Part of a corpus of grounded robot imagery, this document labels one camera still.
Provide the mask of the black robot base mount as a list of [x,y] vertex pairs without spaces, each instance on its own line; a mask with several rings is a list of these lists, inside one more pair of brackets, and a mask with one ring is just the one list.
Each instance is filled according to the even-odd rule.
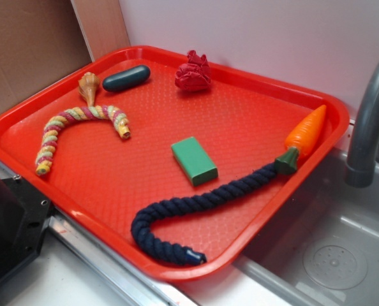
[[0,178],[0,282],[36,259],[52,204],[24,178]]

